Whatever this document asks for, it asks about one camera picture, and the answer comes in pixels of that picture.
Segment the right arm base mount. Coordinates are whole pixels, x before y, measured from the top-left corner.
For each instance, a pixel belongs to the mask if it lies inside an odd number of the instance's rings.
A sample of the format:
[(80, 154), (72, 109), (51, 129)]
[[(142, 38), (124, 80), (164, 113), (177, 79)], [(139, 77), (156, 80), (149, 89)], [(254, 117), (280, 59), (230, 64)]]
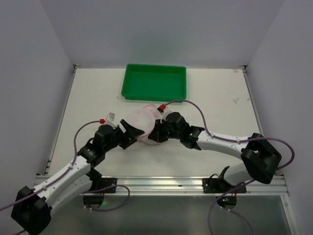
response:
[[(204, 193), (225, 193), (236, 186), (232, 186), (224, 180), (224, 174), (229, 169), (229, 166), (226, 166), (222, 172), (218, 174), (212, 174), (208, 178), (202, 179), (202, 188)], [(231, 194), (228, 194), (217, 201), (217, 204), (227, 210), (234, 209), (237, 205), (237, 193), (246, 193), (246, 186), (241, 187), (240, 189), (233, 191)]]

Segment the white mesh laundry bag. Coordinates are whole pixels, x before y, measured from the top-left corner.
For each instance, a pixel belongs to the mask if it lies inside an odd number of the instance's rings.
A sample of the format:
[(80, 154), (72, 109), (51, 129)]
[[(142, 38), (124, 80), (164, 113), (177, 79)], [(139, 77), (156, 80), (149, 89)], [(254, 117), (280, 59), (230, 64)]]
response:
[(125, 121), (135, 127), (136, 129), (144, 131), (144, 134), (137, 137), (137, 140), (149, 145), (157, 145), (154, 140), (148, 139), (148, 136), (152, 133), (156, 121), (162, 118), (162, 114), (157, 110), (157, 106), (150, 104), (143, 108), (134, 110), (127, 115)]

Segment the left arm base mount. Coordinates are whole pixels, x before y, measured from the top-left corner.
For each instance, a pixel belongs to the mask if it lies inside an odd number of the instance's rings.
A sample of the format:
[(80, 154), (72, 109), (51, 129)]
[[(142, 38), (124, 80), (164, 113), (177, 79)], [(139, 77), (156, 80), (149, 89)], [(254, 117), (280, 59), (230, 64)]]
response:
[(116, 188), (110, 188), (107, 190), (104, 190), (104, 188), (107, 188), (109, 186), (113, 186), (117, 184), (117, 178), (109, 177), (109, 178), (101, 178), (96, 180), (92, 183), (92, 186), (89, 191), (95, 191), (94, 195), (93, 193), (87, 193), (83, 195), (83, 204), (86, 207), (96, 207), (99, 208), (101, 205), (105, 205), (105, 195), (106, 194), (113, 194), (116, 193)]

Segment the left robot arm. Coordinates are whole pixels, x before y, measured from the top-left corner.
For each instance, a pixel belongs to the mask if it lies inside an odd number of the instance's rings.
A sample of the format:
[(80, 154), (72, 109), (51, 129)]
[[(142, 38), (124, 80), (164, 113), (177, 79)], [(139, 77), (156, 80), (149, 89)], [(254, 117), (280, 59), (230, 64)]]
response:
[(126, 149), (145, 134), (125, 120), (115, 125), (108, 119), (99, 120), (94, 137), (78, 149), (73, 159), (61, 170), (40, 184), (20, 189), (12, 205), (11, 218), (30, 235), (40, 234), (50, 223), (53, 213), (77, 195), (93, 191), (102, 175), (95, 170), (110, 150)]

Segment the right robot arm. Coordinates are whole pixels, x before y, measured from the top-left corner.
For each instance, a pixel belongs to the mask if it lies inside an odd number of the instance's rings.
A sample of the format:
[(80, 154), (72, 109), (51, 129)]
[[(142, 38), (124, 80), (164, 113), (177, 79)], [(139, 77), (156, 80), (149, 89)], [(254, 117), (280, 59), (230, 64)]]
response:
[(202, 127), (190, 125), (178, 112), (156, 120), (148, 139), (156, 143), (176, 139), (189, 149), (215, 151), (240, 159), (239, 164), (226, 166), (220, 173), (217, 185), (222, 188), (232, 188), (250, 180), (269, 184), (282, 158), (260, 134), (254, 133), (244, 139), (217, 137)]

